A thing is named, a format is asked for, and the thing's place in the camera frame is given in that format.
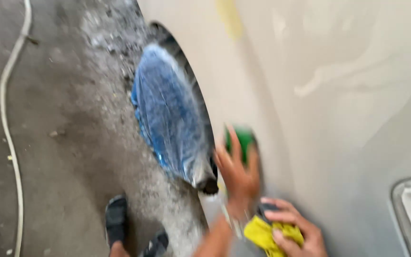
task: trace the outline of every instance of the car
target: car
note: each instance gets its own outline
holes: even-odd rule
[[[251,127],[264,195],[319,226],[330,256],[411,256],[410,0],[138,4],[175,38],[214,137]],[[222,191],[201,195],[209,224]]]

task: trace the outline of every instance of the blue plastic cover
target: blue plastic cover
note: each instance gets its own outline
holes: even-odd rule
[[[148,45],[136,70],[131,101],[141,134],[171,177],[198,188],[215,179],[210,143],[185,72],[158,45]]]

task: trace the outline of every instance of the yellow cloth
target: yellow cloth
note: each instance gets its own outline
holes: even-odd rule
[[[258,216],[254,216],[245,226],[243,235],[255,245],[263,248],[264,251],[266,251],[267,256],[286,257],[286,254],[280,250],[272,238],[273,228],[281,230],[285,237],[290,237],[300,247],[304,244],[304,237],[297,226],[281,224],[278,222],[272,223],[271,226]]]

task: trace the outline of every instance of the human hand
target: human hand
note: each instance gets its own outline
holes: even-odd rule
[[[244,167],[241,160],[242,149],[236,131],[232,126],[228,126],[228,130],[231,136],[231,155],[223,144],[218,145],[214,160],[228,192],[228,213],[235,218],[240,218],[259,194],[259,155],[255,144],[249,145],[248,166]]]
[[[288,257],[328,257],[320,229],[302,217],[292,204],[272,198],[262,198],[261,202],[274,204],[280,209],[266,211],[264,214],[268,220],[298,226],[304,236],[304,245],[299,247],[293,240],[285,238],[281,231],[273,231],[275,243]]]

